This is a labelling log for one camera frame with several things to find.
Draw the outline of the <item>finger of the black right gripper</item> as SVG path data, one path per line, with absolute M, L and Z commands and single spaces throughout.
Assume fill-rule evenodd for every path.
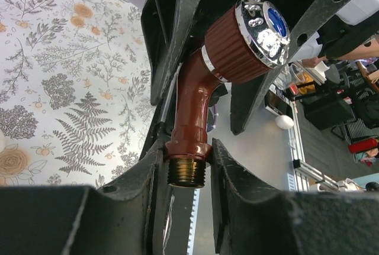
M 300 47 L 350 0 L 266 0 L 282 13 L 290 28 L 290 51 L 294 57 Z M 251 116 L 263 101 L 280 70 L 272 70 L 242 84 L 232 84 L 230 130 L 239 135 L 246 130 Z
M 201 0 L 146 0 L 141 24 L 150 62 L 150 103 L 164 97 L 190 36 Z

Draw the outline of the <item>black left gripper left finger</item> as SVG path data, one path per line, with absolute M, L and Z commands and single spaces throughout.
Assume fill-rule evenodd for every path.
M 156 216 L 163 143 L 100 189 L 1 188 L 2 254 L 161 254 Z

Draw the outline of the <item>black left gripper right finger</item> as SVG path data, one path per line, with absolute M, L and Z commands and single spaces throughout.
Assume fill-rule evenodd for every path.
M 290 192 L 267 184 L 214 139 L 217 254 L 377 254 L 377 192 Z

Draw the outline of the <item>brown faucet chrome knob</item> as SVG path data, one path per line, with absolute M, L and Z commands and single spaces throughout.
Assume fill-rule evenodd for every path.
M 207 30 L 204 41 L 183 63 L 177 77 L 176 112 L 165 144 L 168 184 L 202 188 L 211 146 L 208 104 L 222 83 L 245 83 L 285 65 L 290 31 L 269 1 L 240 0 Z

